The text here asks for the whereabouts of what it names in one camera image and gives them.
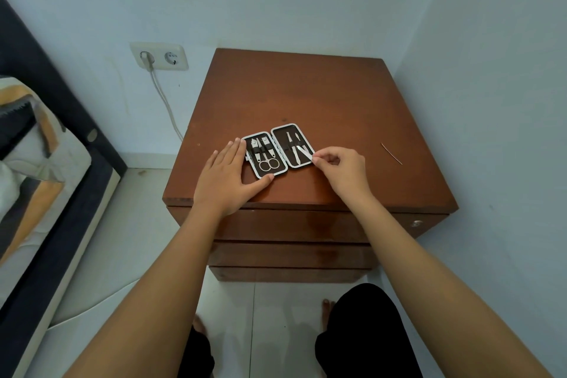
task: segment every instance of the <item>dark bed frame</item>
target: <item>dark bed frame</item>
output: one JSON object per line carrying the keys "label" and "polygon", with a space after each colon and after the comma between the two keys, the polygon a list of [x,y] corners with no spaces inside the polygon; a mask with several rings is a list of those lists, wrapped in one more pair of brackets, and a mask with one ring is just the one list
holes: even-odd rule
{"label": "dark bed frame", "polygon": [[92,163],[30,266],[0,309],[0,377],[11,377],[101,203],[126,164],[6,0],[0,0],[0,76],[12,76],[87,147]]}

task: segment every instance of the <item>person's right arm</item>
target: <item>person's right arm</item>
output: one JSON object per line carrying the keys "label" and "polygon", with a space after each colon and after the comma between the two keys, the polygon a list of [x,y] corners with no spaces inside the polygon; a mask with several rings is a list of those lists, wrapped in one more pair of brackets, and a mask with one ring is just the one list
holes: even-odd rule
{"label": "person's right arm", "polygon": [[363,156],[331,146],[317,151],[313,163],[358,218],[396,295],[446,377],[551,377],[500,317],[372,195]]}

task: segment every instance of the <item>hand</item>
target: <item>hand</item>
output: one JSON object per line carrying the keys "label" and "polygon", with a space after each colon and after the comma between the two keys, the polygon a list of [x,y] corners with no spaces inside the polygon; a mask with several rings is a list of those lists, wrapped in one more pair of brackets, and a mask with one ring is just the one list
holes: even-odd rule
{"label": "hand", "polygon": [[372,196],[366,180],[365,158],[355,150],[329,146],[313,154],[313,164],[321,169],[347,206],[356,199]]}
{"label": "hand", "polygon": [[224,217],[265,189],[274,179],[271,173],[252,184],[242,183],[245,154],[246,141],[239,138],[230,141],[221,152],[215,150],[199,176],[193,205],[212,207]]}

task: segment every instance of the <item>white wall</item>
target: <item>white wall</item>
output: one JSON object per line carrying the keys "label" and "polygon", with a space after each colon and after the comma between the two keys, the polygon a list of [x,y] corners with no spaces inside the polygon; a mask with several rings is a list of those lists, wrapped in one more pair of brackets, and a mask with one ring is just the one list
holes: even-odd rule
{"label": "white wall", "polygon": [[8,0],[120,152],[179,140],[128,42],[184,46],[188,72],[158,72],[182,131],[216,47],[380,57],[399,64],[430,0]]}
{"label": "white wall", "polygon": [[[567,0],[433,0],[395,78],[460,206],[420,242],[557,377],[567,376],[566,66]],[[442,376],[404,319],[423,375]]]}

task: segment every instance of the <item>drawer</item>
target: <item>drawer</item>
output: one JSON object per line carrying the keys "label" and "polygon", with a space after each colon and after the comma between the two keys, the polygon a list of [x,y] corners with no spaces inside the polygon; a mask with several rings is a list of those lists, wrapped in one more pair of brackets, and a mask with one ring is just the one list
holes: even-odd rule
{"label": "drawer", "polygon": [[[182,224],[189,207],[168,206]],[[393,214],[414,238],[448,217],[446,214]],[[368,239],[350,212],[238,210],[225,217],[216,239],[226,241],[347,242],[367,244]]]}
{"label": "drawer", "polygon": [[369,269],[305,269],[280,267],[217,267],[209,269],[219,281],[266,283],[353,283]]}
{"label": "drawer", "polygon": [[372,269],[377,265],[370,245],[215,242],[209,256],[209,266]]}

